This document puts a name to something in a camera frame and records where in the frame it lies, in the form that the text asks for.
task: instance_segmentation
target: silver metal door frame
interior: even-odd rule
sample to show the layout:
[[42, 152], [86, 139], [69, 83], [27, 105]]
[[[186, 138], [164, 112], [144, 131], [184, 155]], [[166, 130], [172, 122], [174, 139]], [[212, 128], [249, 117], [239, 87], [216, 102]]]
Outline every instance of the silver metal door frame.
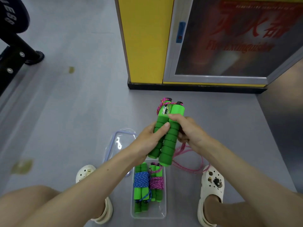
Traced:
[[224, 84], [269, 84], [282, 75], [287, 69], [303, 58], [303, 47], [283, 62], [268, 77], [249, 76], [207, 76], [207, 75], [176, 75], [177, 64], [181, 53], [182, 43], [176, 43], [179, 22], [186, 22], [183, 37], [186, 32], [187, 23], [193, 0], [174, 0], [172, 21], [169, 32], [169, 43], [166, 53], [164, 69], [164, 82], [193, 82], [193, 83], [224, 83]]

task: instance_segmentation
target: person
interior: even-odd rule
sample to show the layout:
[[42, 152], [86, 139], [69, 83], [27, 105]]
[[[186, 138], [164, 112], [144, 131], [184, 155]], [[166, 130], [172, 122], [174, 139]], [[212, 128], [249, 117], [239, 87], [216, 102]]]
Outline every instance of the person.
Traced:
[[[181, 125], [179, 141], [187, 142], [211, 164], [202, 175], [198, 207], [198, 220], [202, 226], [302, 225], [303, 199], [300, 195], [233, 154], [192, 118], [180, 114], [169, 117]], [[170, 125], [166, 123], [156, 133], [153, 133], [154, 126], [155, 122], [147, 126], [129, 147], [98, 169], [91, 165], [84, 167], [78, 172], [77, 183], [62, 193], [45, 186], [32, 186], [5, 194], [0, 199], [0, 226], [84, 226], [91, 218], [99, 224], [107, 222], [113, 210], [108, 195], [131, 168], [145, 160]], [[223, 203], [224, 178], [245, 202]]]

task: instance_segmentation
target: person's right hand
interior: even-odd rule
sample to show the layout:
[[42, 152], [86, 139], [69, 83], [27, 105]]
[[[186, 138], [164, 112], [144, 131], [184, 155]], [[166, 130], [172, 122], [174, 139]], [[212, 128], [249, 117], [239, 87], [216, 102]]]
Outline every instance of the person's right hand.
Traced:
[[203, 155], [206, 151], [211, 150], [219, 142], [210, 137], [200, 128], [190, 117], [183, 117], [180, 114], [169, 114], [169, 118], [177, 121], [180, 125], [178, 140], [181, 143], [188, 143], [193, 151]]

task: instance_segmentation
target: white croc shoe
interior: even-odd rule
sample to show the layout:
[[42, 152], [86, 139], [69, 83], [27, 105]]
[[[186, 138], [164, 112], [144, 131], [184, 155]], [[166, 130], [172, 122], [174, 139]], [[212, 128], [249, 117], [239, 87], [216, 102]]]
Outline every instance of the white croc shoe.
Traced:
[[[82, 167], [77, 173], [76, 183], [80, 182], [82, 179], [90, 175], [95, 170], [96, 168], [93, 165], [86, 165]], [[105, 203], [105, 209], [103, 214], [96, 219], [91, 219], [92, 221], [96, 222], [99, 225], [108, 222], [113, 214], [113, 206], [109, 197], [105, 199], [104, 203]]]
[[216, 170], [216, 168], [211, 165], [207, 171], [203, 172], [201, 183], [202, 186], [198, 205], [198, 220], [203, 227], [217, 226], [215, 224], [209, 223], [206, 220], [203, 213], [203, 206], [205, 199], [211, 194], [217, 195], [220, 198], [221, 202], [223, 202], [223, 194], [225, 187], [224, 178]]

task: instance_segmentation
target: hand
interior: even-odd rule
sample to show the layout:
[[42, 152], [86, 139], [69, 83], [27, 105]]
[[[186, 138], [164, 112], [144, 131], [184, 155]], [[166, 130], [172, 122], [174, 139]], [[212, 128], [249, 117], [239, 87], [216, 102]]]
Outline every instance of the hand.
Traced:
[[127, 149], [135, 156], [135, 166], [141, 164], [146, 159], [146, 156], [151, 152], [158, 141], [169, 131], [169, 122], [165, 123], [159, 130], [154, 133], [156, 122], [143, 129], [139, 136], [128, 146]]
[[180, 114], [169, 114], [169, 118], [181, 125], [178, 140], [181, 143], [188, 143], [193, 151], [198, 154], [203, 155], [203, 153], [219, 143], [219, 141], [203, 131], [192, 118], [183, 117]]

